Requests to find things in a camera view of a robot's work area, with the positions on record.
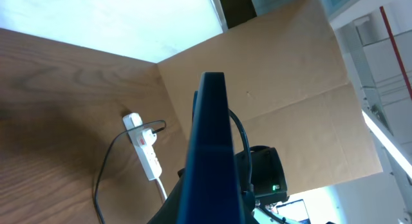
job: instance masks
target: cable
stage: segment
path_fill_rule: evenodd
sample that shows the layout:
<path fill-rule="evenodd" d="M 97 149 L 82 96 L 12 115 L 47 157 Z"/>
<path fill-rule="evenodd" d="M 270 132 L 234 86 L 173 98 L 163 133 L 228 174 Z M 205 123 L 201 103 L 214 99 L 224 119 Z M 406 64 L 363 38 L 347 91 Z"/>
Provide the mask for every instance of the cable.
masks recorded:
<path fill-rule="evenodd" d="M 103 215 L 102 215 L 102 211 L 100 210 L 100 207 L 99 207 L 98 202 L 97 202 L 97 191 L 98 191 L 98 185 L 100 184 L 100 179 L 102 178 L 103 170 L 104 170 L 104 167 L 106 166 L 106 162 L 107 162 L 107 160 L 108 160 L 108 156 L 109 156 L 109 153 L 110 153 L 111 148 L 113 147 L 113 145 L 115 144 L 116 140 L 117 140 L 120 136 L 122 136 L 122 135 L 124 135 L 124 134 L 126 134 L 126 133 L 128 133 L 128 132 L 130 132 L 130 131 L 139 129 L 139 128 L 141 128 L 141 127 L 145 127 L 145 126 L 149 126 L 149 125 L 153 125 L 153 124 L 159 124 L 159 123 L 163 123 L 163 124 L 164 124 L 164 127 L 161 127 L 161 128 L 159 128 L 159 129 L 153 131 L 153 133 L 157 133 L 157 132 L 162 131 L 162 130 L 164 130 L 164 129 L 166 128 L 166 121 L 165 121 L 165 120 L 157 120 L 157 121 L 153 121 L 153 122 L 148 122 L 148 123 L 142 124 L 142 125 L 140 125 L 140 126 L 131 128 L 131 129 L 129 129 L 129 130 L 123 131 L 123 132 L 121 132 L 120 134 L 118 134 L 118 135 L 111 141 L 111 143 L 110 143 L 110 145 L 109 145 L 109 148 L 108 148 L 108 150 L 107 150 L 107 152 L 106 152 L 106 155 L 104 156 L 103 163 L 102 163 L 102 167 L 100 168 L 100 172 L 98 173 L 97 181 L 96 181 L 96 186 L 95 186 L 95 192 L 94 192 L 94 195 L 93 195 L 93 203 L 95 204 L 95 209 L 96 209 L 96 212 L 97 212 L 97 214 L 98 214 L 98 218 L 100 219 L 100 222 L 101 222 L 102 224 L 105 224 L 105 222 L 104 222 L 104 218 L 103 218 Z"/>
<path fill-rule="evenodd" d="M 167 199 L 165 187 L 163 187 L 163 184 L 160 178 L 156 178 L 156 182 L 157 182 L 157 186 L 159 187 L 160 194 L 162 195 L 162 201 L 165 202 L 165 200 Z"/>
<path fill-rule="evenodd" d="M 236 127 L 238 127 L 240 132 L 240 137 L 243 143 L 243 151 L 247 155 L 248 160 L 248 169 L 247 169 L 247 190 L 252 192 L 253 185 L 252 185 L 252 154 L 250 153 L 249 141 L 247 139 L 247 135 L 245 129 L 243 128 L 242 123 L 240 122 L 239 118 L 233 113 L 233 111 L 229 110 L 229 116 L 233 119 Z"/>

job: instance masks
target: white power strip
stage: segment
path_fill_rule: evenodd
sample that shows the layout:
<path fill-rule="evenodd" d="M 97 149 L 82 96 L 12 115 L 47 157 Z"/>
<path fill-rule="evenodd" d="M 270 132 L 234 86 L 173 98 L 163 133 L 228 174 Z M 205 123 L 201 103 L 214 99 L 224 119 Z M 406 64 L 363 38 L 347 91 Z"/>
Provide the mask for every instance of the white power strip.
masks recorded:
<path fill-rule="evenodd" d="M 123 117 L 123 123 L 126 129 L 130 130 L 142 125 L 143 121 L 138 113 L 131 113 Z M 162 173 L 162 168 L 160 167 L 155 150 L 153 149 L 153 144 L 157 139 L 157 135 L 152 134 L 152 129 L 144 129 L 142 127 L 130 131 L 129 137 L 139 156 L 147 178 L 150 181 L 159 178 Z"/>

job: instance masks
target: wooden floor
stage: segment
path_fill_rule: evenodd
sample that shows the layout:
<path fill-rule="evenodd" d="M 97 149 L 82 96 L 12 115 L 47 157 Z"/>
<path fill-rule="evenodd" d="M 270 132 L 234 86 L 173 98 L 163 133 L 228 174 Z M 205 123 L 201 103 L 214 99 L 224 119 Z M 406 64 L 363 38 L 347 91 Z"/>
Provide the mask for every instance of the wooden floor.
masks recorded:
<path fill-rule="evenodd" d="M 0 40 L 0 223 L 98 223 L 93 180 L 130 112 L 167 121 L 154 149 L 171 192 L 187 142 L 155 64 L 8 30 Z M 106 169 L 106 223 L 146 223 L 161 199 L 127 137 Z"/>

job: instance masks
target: red pole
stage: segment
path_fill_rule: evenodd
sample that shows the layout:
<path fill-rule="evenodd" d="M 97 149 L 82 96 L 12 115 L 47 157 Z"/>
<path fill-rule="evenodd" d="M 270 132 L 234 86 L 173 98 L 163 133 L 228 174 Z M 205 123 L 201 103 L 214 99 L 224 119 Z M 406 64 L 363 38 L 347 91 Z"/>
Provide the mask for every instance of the red pole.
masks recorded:
<path fill-rule="evenodd" d="M 400 70 L 402 72 L 402 76 L 404 76 L 404 81 L 406 83 L 407 91 L 409 92 L 409 97 L 412 100 L 411 83 L 409 82 L 409 78 L 407 77 L 404 63 L 402 62 L 402 58 L 400 57 L 398 46 L 397 46 L 397 43 L 395 42 L 395 38 L 393 37 L 391 26 L 389 25 L 388 17 L 386 16 L 385 9 L 383 6 L 380 7 L 380 13 L 382 14 L 382 18 L 384 19 L 386 31 L 388 31 L 389 38 L 391 39 L 393 51 L 395 52 L 395 55 L 397 56 L 397 60 L 398 60 Z"/>

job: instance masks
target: pipe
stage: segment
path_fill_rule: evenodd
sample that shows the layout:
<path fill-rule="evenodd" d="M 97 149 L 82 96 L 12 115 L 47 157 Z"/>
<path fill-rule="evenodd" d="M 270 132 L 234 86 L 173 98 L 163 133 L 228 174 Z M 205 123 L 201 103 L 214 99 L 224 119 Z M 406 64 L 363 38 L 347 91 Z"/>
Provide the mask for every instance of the pipe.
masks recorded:
<path fill-rule="evenodd" d="M 404 63 L 402 62 L 402 58 L 400 57 L 398 46 L 397 46 L 397 43 L 395 42 L 395 38 L 392 34 L 392 29 L 391 29 L 391 26 L 389 24 L 388 17 L 386 16 L 386 12 L 385 12 L 385 9 L 384 9 L 383 6 L 381 6 L 379 9 L 380 9 L 380 13 L 382 14 L 382 18 L 385 22 L 386 31 L 388 31 L 389 38 L 391 39 L 393 51 L 395 52 L 395 55 L 397 56 L 398 64 L 399 64 L 400 70 L 402 72 L 402 76 L 404 77 L 404 81 L 406 83 L 407 91 L 409 92 L 409 97 L 412 100 L 411 83 L 409 82 L 409 78 L 407 77 L 405 66 L 404 66 Z"/>

